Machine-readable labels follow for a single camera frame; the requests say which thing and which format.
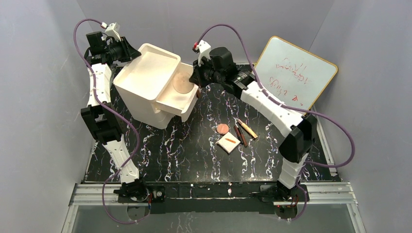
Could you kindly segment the large round pink compact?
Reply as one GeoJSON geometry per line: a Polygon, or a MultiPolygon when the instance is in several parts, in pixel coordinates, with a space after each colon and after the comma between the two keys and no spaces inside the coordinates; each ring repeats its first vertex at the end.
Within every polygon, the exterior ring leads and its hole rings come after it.
{"type": "Polygon", "coordinates": [[[188,72],[178,72],[175,74],[172,84],[180,94],[187,94],[192,91],[194,84],[189,81],[191,74],[188,72]]]}

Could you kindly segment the white drawer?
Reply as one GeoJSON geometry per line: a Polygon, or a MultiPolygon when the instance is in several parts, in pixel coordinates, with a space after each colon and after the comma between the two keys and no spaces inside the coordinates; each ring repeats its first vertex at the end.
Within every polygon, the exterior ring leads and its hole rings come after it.
{"type": "MultiPolygon", "coordinates": [[[[193,66],[185,63],[180,63],[175,74],[177,74],[178,72],[188,72],[192,74],[193,66]]],[[[175,91],[173,87],[172,81],[174,76],[172,77],[172,80],[166,86],[164,91],[157,98],[156,107],[165,112],[180,116],[182,122],[185,122],[189,118],[198,100],[200,88],[194,84],[191,92],[187,94],[180,94],[175,91]]]]}

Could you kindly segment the white drawer organizer box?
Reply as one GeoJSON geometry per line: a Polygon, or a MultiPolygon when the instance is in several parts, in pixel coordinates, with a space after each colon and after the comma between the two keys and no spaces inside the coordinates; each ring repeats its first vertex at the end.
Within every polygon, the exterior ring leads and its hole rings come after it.
{"type": "Polygon", "coordinates": [[[181,57],[149,43],[138,51],[141,56],[128,62],[113,84],[133,119],[165,129],[173,114],[158,109],[156,101],[176,73],[181,57]]]}

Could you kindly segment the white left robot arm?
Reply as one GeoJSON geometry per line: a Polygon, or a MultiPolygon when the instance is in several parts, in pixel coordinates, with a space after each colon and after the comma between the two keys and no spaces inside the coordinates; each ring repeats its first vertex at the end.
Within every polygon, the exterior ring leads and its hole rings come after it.
{"type": "Polygon", "coordinates": [[[111,66],[114,62],[127,63],[141,56],[125,37],[115,40],[102,32],[88,33],[89,48],[84,58],[90,75],[90,97],[81,116],[93,138],[110,154],[119,173],[121,188],[114,193],[121,198],[145,201],[149,197],[146,184],[140,179],[139,169],[130,158],[125,143],[125,122],[115,114],[111,102],[111,66]]]}

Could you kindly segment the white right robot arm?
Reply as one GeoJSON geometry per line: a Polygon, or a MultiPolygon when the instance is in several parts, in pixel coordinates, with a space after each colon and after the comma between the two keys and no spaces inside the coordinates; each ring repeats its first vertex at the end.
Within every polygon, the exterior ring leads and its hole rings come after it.
{"type": "Polygon", "coordinates": [[[284,136],[278,147],[283,162],[274,197],[278,200],[289,199],[296,193],[301,170],[314,143],[316,117],[311,114],[304,116],[274,103],[274,97],[259,86],[251,70],[236,66],[227,48],[211,49],[209,46],[203,48],[195,45],[193,51],[198,54],[198,59],[193,62],[191,83],[199,87],[212,83],[221,85],[226,92],[255,108],[284,136]]]}

